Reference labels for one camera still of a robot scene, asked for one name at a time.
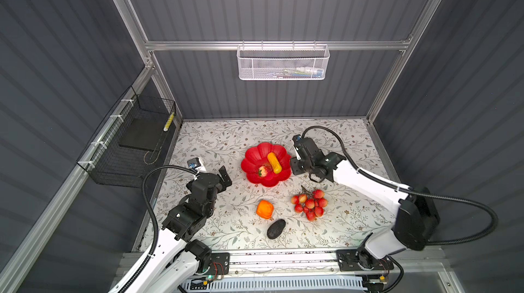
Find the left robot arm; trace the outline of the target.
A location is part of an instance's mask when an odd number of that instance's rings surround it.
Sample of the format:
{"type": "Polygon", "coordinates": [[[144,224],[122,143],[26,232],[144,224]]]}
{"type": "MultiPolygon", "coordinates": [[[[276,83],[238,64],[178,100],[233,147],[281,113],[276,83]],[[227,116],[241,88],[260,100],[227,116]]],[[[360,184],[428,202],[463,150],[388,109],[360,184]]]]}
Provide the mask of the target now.
{"type": "Polygon", "coordinates": [[[148,250],[110,291],[175,292],[193,275],[206,274],[211,267],[212,250],[194,236],[214,214],[217,195],[231,185],[226,167],[214,174],[206,171],[198,158],[191,159],[188,167],[164,165],[149,171],[141,190],[154,238],[148,250]],[[158,223],[145,184],[161,170],[180,170],[192,175],[192,180],[186,185],[190,193],[158,223]]]}

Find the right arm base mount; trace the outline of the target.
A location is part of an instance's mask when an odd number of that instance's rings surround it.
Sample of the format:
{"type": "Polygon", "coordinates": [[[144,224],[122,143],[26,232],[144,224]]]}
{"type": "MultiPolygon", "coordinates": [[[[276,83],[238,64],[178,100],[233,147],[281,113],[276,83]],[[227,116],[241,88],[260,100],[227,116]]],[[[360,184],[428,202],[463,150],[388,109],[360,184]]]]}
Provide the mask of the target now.
{"type": "Polygon", "coordinates": [[[339,249],[335,251],[341,271],[386,271],[394,269],[389,259],[375,259],[367,252],[358,249],[339,249]]]}

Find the yellow corn-like fruit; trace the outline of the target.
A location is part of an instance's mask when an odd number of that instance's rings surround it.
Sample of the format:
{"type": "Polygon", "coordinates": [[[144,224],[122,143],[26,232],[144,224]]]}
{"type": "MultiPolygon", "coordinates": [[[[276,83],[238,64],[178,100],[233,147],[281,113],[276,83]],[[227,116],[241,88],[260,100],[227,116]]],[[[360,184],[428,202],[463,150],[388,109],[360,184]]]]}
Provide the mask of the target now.
{"type": "Polygon", "coordinates": [[[280,164],[280,161],[278,160],[278,157],[274,152],[270,152],[267,155],[267,160],[270,163],[271,169],[275,174],[279,174],[282,172],[282,165],[280,164]]]}

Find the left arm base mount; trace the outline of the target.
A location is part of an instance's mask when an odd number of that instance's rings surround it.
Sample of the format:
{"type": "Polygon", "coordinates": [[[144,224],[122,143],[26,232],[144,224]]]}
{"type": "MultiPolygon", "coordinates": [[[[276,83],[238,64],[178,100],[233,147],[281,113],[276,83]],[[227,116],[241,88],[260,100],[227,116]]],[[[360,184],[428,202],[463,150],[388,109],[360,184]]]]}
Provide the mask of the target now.
{"type": "Polygon", "coordinates": [[[230,263],[230,253],[212,253],[209,261],[205,261],[203,264],[199,264],[199,268],[197,269],[195,275],[228,275],[230,263]]]}

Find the red-yellow strawberry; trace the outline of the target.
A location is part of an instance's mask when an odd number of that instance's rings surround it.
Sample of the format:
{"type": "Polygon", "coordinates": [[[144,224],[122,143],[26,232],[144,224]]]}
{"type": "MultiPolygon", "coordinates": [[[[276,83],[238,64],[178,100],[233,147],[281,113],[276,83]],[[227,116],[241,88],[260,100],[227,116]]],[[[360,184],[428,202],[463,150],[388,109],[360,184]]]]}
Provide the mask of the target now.
{"type": "Polygon", "coordinates": [[[270,166],[268,166],[268,165],[262,165],[258,169],[258,176],[260,178],[265,178],[265,177],[269,176],[271,173],[272,173],[272,168],[270,166]]]}

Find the red lychee bunch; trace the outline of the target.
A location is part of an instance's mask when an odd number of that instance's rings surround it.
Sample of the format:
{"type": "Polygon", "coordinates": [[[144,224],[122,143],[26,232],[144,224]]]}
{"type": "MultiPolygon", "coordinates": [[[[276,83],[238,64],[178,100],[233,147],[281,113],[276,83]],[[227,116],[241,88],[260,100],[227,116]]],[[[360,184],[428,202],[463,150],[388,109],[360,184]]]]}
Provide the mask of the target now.
{"type": "Polygon", "coordinates": [[[301,187],[301,191],[293,194],[290,200],[294,211],[297,214],[304,214],[309,221],[322,218],[328,205],[326,193],[322,189],[308,190],[301,187]]]}

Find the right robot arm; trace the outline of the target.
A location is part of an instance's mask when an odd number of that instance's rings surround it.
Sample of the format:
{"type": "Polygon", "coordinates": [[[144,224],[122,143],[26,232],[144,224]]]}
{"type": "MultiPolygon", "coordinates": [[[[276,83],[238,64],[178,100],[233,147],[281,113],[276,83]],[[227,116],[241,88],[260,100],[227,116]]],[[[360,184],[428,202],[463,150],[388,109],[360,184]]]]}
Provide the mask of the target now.
{"type": "Polygon", "coordinates": [[[379,260],[410,249],[421,251],[439,224],[435,204],[411,187],[363,170],[345,152],[324,154],[309,137],[295,135],[296,156],[290,161],[293,174],[307,173],[314,182],[328,180],[353,189],[395,216],[389,227],[369,234],[357,250],[360,263],[379,260]]]}

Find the dark avocado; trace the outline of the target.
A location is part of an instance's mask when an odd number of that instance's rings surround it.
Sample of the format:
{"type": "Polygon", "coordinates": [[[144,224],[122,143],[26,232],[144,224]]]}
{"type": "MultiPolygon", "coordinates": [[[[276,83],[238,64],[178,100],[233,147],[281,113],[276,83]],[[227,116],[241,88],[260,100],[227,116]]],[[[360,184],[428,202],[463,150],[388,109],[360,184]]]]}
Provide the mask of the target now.
{"type": "Polygon", "coordinates": [[[270,240],[277,239],[284,231],[286,227],[286,221],[284,219],[276,220],[274,223],[270,225],[270,227],[267,229],[267,237],[270,240]]]}

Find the orange bell pepper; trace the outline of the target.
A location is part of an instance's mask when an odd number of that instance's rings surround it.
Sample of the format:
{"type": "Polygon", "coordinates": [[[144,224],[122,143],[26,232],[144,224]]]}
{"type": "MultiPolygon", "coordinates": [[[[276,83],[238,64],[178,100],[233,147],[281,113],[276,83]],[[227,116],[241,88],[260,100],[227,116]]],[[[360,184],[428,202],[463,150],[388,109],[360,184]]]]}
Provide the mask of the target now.
{"type": "Polygon", "coordinates": [[[274,212],[274,206],[267,200],[261,200],[257,206],[256,214],[262,219],[271,219],[274,212]]]}

